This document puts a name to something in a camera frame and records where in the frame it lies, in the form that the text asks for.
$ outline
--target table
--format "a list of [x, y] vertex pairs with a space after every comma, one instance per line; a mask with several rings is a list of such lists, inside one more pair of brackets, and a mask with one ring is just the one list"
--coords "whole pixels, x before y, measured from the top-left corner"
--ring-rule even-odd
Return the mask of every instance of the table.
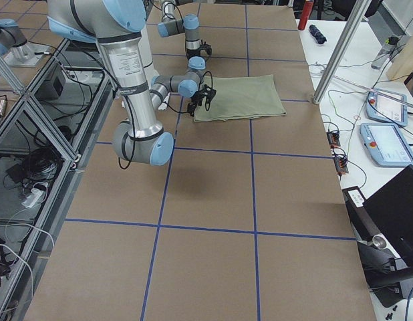
[[[306, 60], [309, 64], [315, 64], [316, 62], [320, 64], [326, 64], [333, 52], [333, 49], [338, 41], [338, 38], [344, 28], [345, 23], [340, 21], [309, 21], [307, 26], [310, 24], [315, 24], [319, 30], [326, 36], [327, 42], [324, 45], [318, 45], [315, 43], [312, 36], [309, 34], [308, 28], [305, 31], [300, 31], [300, 38], [303, 44], [303, 48], [306, 54]], [[375, 59], [378, 51], [381, 48], [381, 44], [376, 39], [373, 31], [371, 30], [368, 23], [360, 23], [358, 30], [352, 39], [352, 42], [341, 61], [341, 66], [352, 66], [352, 65], [362, 65], [366, 62], [370, 62]], [[311, 71], [316, 73], [317, 68], [311, 67]], [[356, 66], [350, 68], [340, 67], [337, 69], [336, 75], [347, 80], [351, 80], [355, 83], [362, 84], [364, 86], [372, 86], [380, 75], [379, 70], [373, 70], [370, 67], [370, 63], [364, 66]], [[319, 77], [312, 75], [313, 85], [319, 83]], [[386, 73], [384, 72], [380, 80], [387, 80]], [[407, 95], [408, 101], [413, 103], [413, 99], [405, 87], [403, 82], [381, 82], [378, 84], [379, 88], [388, 89], [395, 92], [401, 92]], [[361, 91], [359, 88], [349, 85], [345, 82], [334, 79], [329, 85], [329, 90], [339, 90], [343, 92], [351, 91]], [[373, 160], [370, 158], [367, 150], [364, 147], [361, 136], [359, 134], [359, 125], [363, 122], [375, 122], [368, 119], [366, 111], [362, 109], [366, 95], [365, 94], [341, 94], [339, 92], [331, 92], [331, 99], [337, 108], [339, 115], [346, 117], [347, 119], [354, 121], [355, 117], [360, 115], [360, 119], [356, 123], [356, 129], [354, 130], [354, 135], [352, 141], [349, 144], [350, 132], [341, 132], [340, 141], [342, 148], [347, 152], [349, 149], [349, 159], [362, 167], [367, 174], [367, 182], [362, 188], [363, 194], [368, 198], [379, 188], [381, 188], [385, 183], [387, 183], [392, 177], [398, 174], [401, 168], [381, 168], [374, 164]], [[339, 118], [332, 106], [330, 99], [325, 95], [320, 103], [321, 113], [323, 115], [328, 115], [331, 117], [331, 121], [339, 126], [340, 129], [351, 129], [350, 124]], [[328, 121], [327, 116], [323, 117], [324, 121]], [[409, 123], [407, 129], [413, 132], [413, 117], [409, 117]], [[402, 131], [404, 136], [407, 138], [408, 142], [413, 142], [413, 138]], [[361, 186], [364, 181], [364, 175], [352, 164], [348, 165], [349, 174], [344, 175], [341, 178], [341, 187], [347, 188], [351, 186]], [[372, 295], [372, 300], [374, 302], [374, 307], [376, 311], [376, 317], [378, 320], [385, 318], [386, 315], [391, 311], [391, 309], [385, 309], [379, 303], [377, 298]], [[394, 313], [394, 317], [398, 317], [400, 320], [404, 319], [404, 308], [406, 303], [400, 302], [398, 304], [400, 307], [397, 312]], [[413, 302], [410, 303], [410, 314], [409, 320], [413, 320]]]
[[[115, 102], [25, 320], [373, 320], [292, 9], [180, 9], [199, 16], [215, 76], [273, 74], [287, 115], [158, 113], [175, 138], [169, 164], [121, 171]], [[181, 73], [184, 36], [160, 39], [158, 21], [155, 67]]]

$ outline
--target white label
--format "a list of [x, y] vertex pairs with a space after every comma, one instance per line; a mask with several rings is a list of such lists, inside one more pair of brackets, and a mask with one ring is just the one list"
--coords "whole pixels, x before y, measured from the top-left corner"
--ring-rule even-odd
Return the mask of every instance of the white label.
[[357, 189], [348, 192], [352, 201], [355, 203], [356, 207], [363, 207], [364, 198], [361, 196], [360, 192]]
[[128, 53], [111, 53], [110, 62], [118, 78], [127, 78], [133, 74], [141, 74], [142, 66], [138, 51]]

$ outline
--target metal frame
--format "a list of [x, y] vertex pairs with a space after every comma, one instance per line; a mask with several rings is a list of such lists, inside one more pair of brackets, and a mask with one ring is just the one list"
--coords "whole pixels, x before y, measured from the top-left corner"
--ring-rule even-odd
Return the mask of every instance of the metal frame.
[[339, 41], [335, 46], [335, 49], [329, 59], [328, 65], [324, 71], [324, 74], [319, 81], [318, 87], [313, 95], [313, 103], [319, 104], [327, 91], [329, 83], [332, 81], [335, 71], [339, 67], [340, 61], [348, 48], [352, 37], [354, 36], [358, 25], [360, 24], [364, 13], [367, 11], [368, 6], [372, 0], [357, 0], [348, 22], [345, 25], [345, 29], [341, 33]]

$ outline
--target grid of blue tape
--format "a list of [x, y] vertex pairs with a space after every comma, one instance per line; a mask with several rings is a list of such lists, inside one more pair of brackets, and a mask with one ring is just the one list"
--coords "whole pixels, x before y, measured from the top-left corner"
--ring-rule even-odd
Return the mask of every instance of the grid of blue tape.
[[[6, 2], [6, 4], [4, 4], [4, 6], [2, 6], [2, 8], [0, 8], [0, 14], [2, 14], [2, 13], [4, 13], [4, 14], [6, 14], [6, 13], [15, 14], [15, 13], [16, 13], [16, 12], [6, 11], [6, 6], [7, 6], [8, 4], [10, 4], [10, 2], [11, 2], [11, 0], [8, 0], [8, 2]], [[30, 13], [30, 12], [28, 12], [28, 11], [30, 11], [30, 10], [35, 6], [36, 3], [37, 3], [37, 1], [33, 1], [33, 3], [31, 4], [31, 6], [30, 6], [27, 10], [25, 10], [25, 12], [23, 12], [23, 13], [16, 13], [16, 14], [21, 14], [21, 17], [19, 17], [19, 18], [16, 20], [16, 22], [18, 22], [19, 20], [22, 19], [22, 17], [25, 17], [25, 16], [27, 16], [27, 15], [47, 15], [46, 13]], [[45, 30], [45, 29], [47, 29], [47, 28], [45, 28], [46, 25], [47, 25], [47, 21], [45, 21], [45, 22], [40, 26], [40, 28], [24, 28], [23, 26], [21, 26], [21, 29], [22, 29], [22, 32], [24, 32], [25, 29], [26, 29], [26, 30], [36, 30], [36, 32], [35, 32], [35, 33], [30, 37], [30, 39], [29, 39], [29, 40], [32, 40], [32, 39], [39, 33], [40, 30]]]
[[[25, 12], [22, 14], [22, 16], [19, 18], [21, 19], [24, 15], [29, 15], [28, 11], [35, 5], [35, 3]], [[199, 15], [201, 5], [199, 4], [198, 6], [198, 12], [197, 15]], [[43, 29], [47, 22], [45, 22], [39, 29], [36, 29], [37, 31], [34, 33], [34, 35], [31, 37], [35, 37], [37, 33]], [[250, 69], [249, 69], [249, 62], [250, 62], [250, 57], [249, 57], [249, 38], [248, 38], [248, 30], [249, 29], [263, 29], [263, 30], [276, 30], [276, 31], [296, 31], [292, 29], [268, 29], [268, 28], [248, 28], [248, 13], [247, 13], [247, 6], [245, 6], [245, 28], [233, 28], [233, 29], [244, 29], [246, 31], [246, 36], [247, 36], [247, 57], [246, 58], [239, 58], [239, 59], [244, 59], [247, 61], [247, 72], [248, 76], [250, 76]], [[183, 56], [183, 55], [169, 55], [169, 54], [162, 54], [163, 56]], [[279, 59], [258, 59], [258, 60], [270, 60], [270, 61], [280, 61], [280, 62], [304, 62], [301, 60], [279, 60]], [[287, 99], [283, 101], [290, 101], [290, 102], [307, 102], [307, 100], [297, 100], [297, 99]], [[183, 100], [180, 101], [180, 110], [182, 110], [182, 103]], [[180, 122], [180, 115], [178, 115], [177, 121], [176, 121], [176, 128], [175, 128], [175, 137], [177, 137], [178, 134], [178, 124]], [[162, 215], [164, 211], [164, 205], [166, 202], [166, 193], [168, 190], [168, 182], [170, 178], [170, 172], [172, 168], [172, 161], [174, 158], [174, 153], [171, 155], [169, 164], [168, 164], [168, 172], [166, 175], [166, 181], [165, 181], [165, 186], [164, 186], [164, 192], [162, 196], [162, 203], [160, 207], [160, 214], [159, 214], [159, 219], [157, 224], [149, 224], [149, 223], [137, 223], [137, 222], [123, 222], [123, 221], [102, 221], [102, 220], [93, 220], [93, 219], [66, 219], [66, 221], [72, 221], [72, 222], [84, 222], [84, 223], [101, 223], [101, 224], [114, 224], [114, 225], [133, 225], [133, 226], [141, 226], [141, 227], [154, 227], [156, 228], [156, 235], [154, 239], [154, 245], [153, 245], [153, 250], [152, 250], [152, 256], [150, 259], [150, 267], [148, 271], [148, 278], [147, 278], [147, 283], [146, 283], [146, 289], [144, 291], [144, 299], [143, 299], [143, 305], [142, 305], [142, 312], [140, 316], [140, 321], [144, 321], [144, 316], [146, 313], [146, 307], [147, 307], [147, 301], [148, 301], [148, 293], [150, 289], [150, 282], [152, 279], [152, 272], [153, 272], [153, 266], [154, 266], [154, 259], [156, 256], [156, 249], [158, 246], [158, 240], [160, 237], [160, 229], [187, 229], [187, 230], [193, 230], [193, 231], [212, 231], [212, 232], [221, 232], [221, 233], [244, 233], [244, 234], [250, 234], [253, 235], [254, 239], [254, 252], [255, 252], [255, 280], [256, 280], [256, 292], [257, 292], [257, 321], [261, 321], [261, 302], [260, 302], [260, 275], [259, 275], [259, 252], [258, 252], [258, 235], [269, 235], [269, 236], [275, 236], [275, 237], [302, 237], [302, 238], [312, 238], [312, 239], [335, 239], [335, 240], [346, 240], [346, 241], [354, 241], [355, 239], [352, 237], [336, 237], [336, 236], [326, 236], [326, 235], [306, 235], [306, 234], [295, 234], [295, 233], [274, 233], [274, 232], [268, 232], [268, 231], [258, 231], [257, 230], [257, 210], [256, 210], [256, 197], [255, 197], [255, 164], [254, 164], [254, 155], [255, 154], [266, 154], [266, 155], [271, 155], [271, 156], [291, 156], [291, 157], [305, 157], [305, 158], [331, 158], [329, 156], [315, 156], [315, 155], [298, 155], [298, 154], [282, 154], [282, 153], [270, 153], [270, 152], [255, 152], [253, 150], [253, 127], [252, 127], [252, 121], [250, 120], [249, 122], [249, 130], [250, 130], [250, 151], [238, 151], [238, 150], [207, 150], [207, 149], [202, 149], [202, 148], [183, 148], [183, 147], [175, 147], [174, 150], [198, 150], [198, 151], [207, 151], [207, 152], [235, 152], [235, 153], [243, 153], [243, 154], [249, 154], [251, 155], [251, 182], [252, 182], [252, 189], [253, 189], [253, 226], [254, 230], [253, 231], [244, 231], [244, 230], [237, 230], [237, 229], [214, 229], [214, 228], [207, 228], [207, 227], [191, 227], [191, 226], [181, 226], [181, 225], [163, 225], [162, 224]], [[97, 142], [97, 144], [111, 144], [111, 142]]]

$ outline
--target robotic arm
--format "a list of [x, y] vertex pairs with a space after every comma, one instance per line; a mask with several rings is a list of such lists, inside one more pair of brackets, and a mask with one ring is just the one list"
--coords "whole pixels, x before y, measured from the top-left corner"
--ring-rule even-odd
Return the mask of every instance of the robotic arm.
[[12, 19], [0, 19], [0, 55], [12, 51], [15, 59], [25, 62], [34, 57], [34, 50]]
[[208, 57], [213, 54], [211, 45], [205, 43], [199, 36], [199, 20], [195, 15], [186, 15], [184, 18], [175, 17], [177, 5], [192, 3], [193, 0], [160, 0], [162, 8], [162, 22], [158, 24], [158, 31], [161, 37], [177, 35], [183, 33], [186, 36], [186, 57], [200, 56], [205, 51]]
[[128, 120], [114, 133], [118, 156], [127, 161], [165, 164], [174, 139], [156, 119], [155, 107], [171, 91], [193, 96], [202, 82], [199, 74], [204, 69], [203, 59], [189, 60], [186, 75], [173, 76], [175, 81], [169, 81], [169, 86], [161, 82], [163, 78], [155, 78], [150, 93], [139, 48], [146, 24], [142, 0], [49, 0], [48, 9], [50, 29], [68, 39], [96, 43], [105, 67], [113, 74], [128, 113]]

